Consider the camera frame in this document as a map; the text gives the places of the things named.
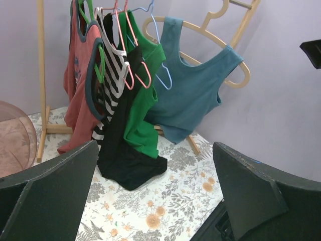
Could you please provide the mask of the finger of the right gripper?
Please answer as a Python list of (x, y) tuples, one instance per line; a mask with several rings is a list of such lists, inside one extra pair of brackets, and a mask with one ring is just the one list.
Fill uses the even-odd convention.
[(320, 69), (321, 39), (301, 43), (300, 49), (307, 55), (315, 69)]

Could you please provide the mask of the blue tank top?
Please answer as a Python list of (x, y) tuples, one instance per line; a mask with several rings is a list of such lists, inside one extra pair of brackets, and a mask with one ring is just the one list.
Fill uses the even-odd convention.
[(166, 60), (159, 68), (154, 88), (157, 102), (145, 120), (158, 125), (165, 137), (183, 141), (206, 114), (221, 104), (219, 88), (243, 61), (230, 46), (198, 65), (189, 65), (179, 54), (183, 20), (166, 17), (160, 43)]

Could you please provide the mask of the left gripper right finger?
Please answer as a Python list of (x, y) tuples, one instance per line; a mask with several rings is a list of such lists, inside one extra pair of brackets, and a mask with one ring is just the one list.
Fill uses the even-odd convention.
[(320, 182), (213, 144), (235, 240), (320, 240)]

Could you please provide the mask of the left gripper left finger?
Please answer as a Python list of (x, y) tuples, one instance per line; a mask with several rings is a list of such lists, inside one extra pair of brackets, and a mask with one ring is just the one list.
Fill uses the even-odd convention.
[(90, 141), (1, 178), (1, 240), (75, 240), (97, 159)]

